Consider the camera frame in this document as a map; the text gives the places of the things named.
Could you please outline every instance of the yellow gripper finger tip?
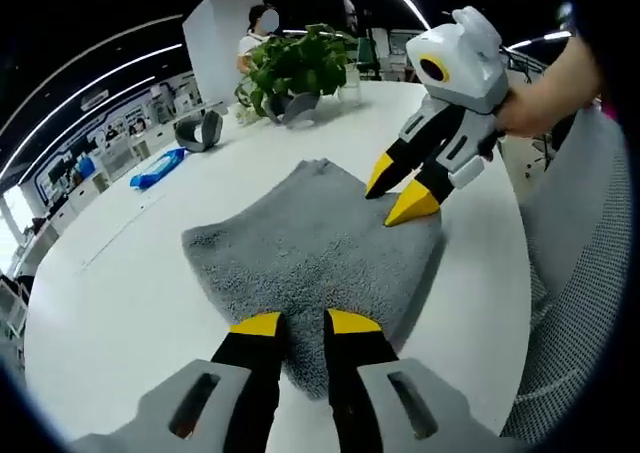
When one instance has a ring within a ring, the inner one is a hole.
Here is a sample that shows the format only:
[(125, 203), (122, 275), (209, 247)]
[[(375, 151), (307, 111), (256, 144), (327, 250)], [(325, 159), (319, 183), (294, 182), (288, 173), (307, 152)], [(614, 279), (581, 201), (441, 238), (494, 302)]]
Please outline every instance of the yellow gripper finger tip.
[(400, 193), (384, 224), (396, 226), (414, 218), (432, 215), (439, 209), (440, 203), (431, 191), (422, 183), (411, 180), (411, 183)]
[(384, 173), (384, 171), (389, 168), (393, 164), (393, 160), (391, 157), (384, 152), (380, 159), (377, 161), (376, 165), (373, 167), (373, 172), (371, 173), (371, 178), (369, 179), (369, 183), (367, 183), (367, 191), (365, 195), (368, 195), (371, 191), (371, 188), (376, 184), (376, 182), (380, 179), (380, 175)]

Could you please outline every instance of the white wall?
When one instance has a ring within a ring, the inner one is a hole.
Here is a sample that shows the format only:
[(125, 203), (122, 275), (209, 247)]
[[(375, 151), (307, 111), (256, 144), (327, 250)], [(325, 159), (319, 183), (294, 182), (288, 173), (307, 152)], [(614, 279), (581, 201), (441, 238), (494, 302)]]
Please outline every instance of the white wall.
[(378, 58), (389, 58), (389, 35), (384, 28), (371, 28)]
[(238, 43), (249, 27), (249, 10), (262, 0), (202, 0), (182, 24), (184, 37), (205, 103), (235, 101), (242, 78), (236, 69)]

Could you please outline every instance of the human hand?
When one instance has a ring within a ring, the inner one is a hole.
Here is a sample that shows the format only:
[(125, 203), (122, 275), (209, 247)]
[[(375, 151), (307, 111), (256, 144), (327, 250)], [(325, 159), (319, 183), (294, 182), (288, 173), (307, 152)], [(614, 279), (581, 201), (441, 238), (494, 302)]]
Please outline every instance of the human hand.
[(556, 123), (549, 101), (539, 84), (512, 87), (498, 111), (496, 129), (525, 138), (547, 133)]

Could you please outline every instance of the sleeve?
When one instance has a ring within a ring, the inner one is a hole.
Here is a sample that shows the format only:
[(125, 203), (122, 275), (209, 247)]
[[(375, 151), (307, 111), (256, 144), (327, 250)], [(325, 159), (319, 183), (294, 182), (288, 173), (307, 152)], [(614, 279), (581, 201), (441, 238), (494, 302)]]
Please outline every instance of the sleeve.
[(247, 56), (249, 51), (255, 46), (255, 41), (250, 36), (245, 36), (238, 44), (238, 56)]

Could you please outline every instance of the gray towel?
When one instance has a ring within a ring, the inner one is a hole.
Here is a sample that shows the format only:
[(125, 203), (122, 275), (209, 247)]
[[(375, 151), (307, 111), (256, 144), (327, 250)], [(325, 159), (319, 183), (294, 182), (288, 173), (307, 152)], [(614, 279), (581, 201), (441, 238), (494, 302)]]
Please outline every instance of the gray towel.
[(439, 214), (385, 227), (398, 195), (365, 200), (364, 192), (328, 160), (303, 161), (238, 215), (182, 235), (206, 294), (230, 322), (285, 315), (285, 372), (311, 398), (327, 394), (323, 310), (367, 316), (389, 338), (440, 236)]

